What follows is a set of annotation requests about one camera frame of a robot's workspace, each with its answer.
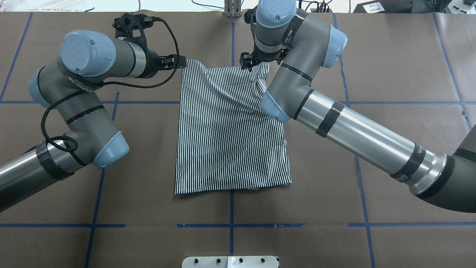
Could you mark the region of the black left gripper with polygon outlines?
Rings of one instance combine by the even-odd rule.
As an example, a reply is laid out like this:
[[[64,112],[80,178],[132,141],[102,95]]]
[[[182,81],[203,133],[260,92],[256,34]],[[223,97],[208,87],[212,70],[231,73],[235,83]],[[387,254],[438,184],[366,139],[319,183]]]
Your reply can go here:
[[[157,54],[150,54],[150,73],[157,73],[158,71],[170,71],[177,68],[186,68],[187,60],[185,56],[170,54],[167,56],[160,56]]]

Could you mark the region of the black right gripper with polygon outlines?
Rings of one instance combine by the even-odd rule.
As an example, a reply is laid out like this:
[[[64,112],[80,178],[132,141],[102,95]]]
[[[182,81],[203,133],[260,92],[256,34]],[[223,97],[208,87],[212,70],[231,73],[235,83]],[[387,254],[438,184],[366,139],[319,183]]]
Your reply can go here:
[[[243,52],[240,54],[239,64],[242,70],[251,71],[251,69],[255,66],[258,66],[260,63],[270,63],[276,61],[277,64],[281,64],[282,61],[287,56],[287,49],[281,49],[274,53],[266,53],[260,51],[259,49],[255,49],[255,51],[248,53]]]

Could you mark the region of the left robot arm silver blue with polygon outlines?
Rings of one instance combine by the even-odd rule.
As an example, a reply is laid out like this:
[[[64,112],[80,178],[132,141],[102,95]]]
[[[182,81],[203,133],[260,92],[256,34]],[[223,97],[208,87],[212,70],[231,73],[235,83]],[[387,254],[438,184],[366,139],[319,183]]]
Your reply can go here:
[[[30,96],[45,112],[42,141],[1,166],[1,211],[73,176],[88,165],[105,168],[126,156],[129,145],[96,91],[107,78],[148,79],[159,71],[186,66],[177,39],[175,52],[161,56],[144,33],[125,39],[77,29],[61,44],[61,54],[29,80]]]

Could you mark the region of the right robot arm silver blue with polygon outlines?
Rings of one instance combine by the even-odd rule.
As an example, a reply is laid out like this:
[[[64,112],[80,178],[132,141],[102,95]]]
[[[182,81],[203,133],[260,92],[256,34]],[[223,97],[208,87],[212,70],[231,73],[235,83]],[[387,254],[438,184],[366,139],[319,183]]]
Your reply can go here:
[[[283,124],[296,120],[408,185],[420,200],[452,211],[476,210],[475,129],[452,155],[432,152],[318,92],[311,83],[319,69],[339,60],[347,35],[294,0],[260,0],[247,10],[254,41],[240,55],[242,69],[277,61],[279,69],[260,110]]]

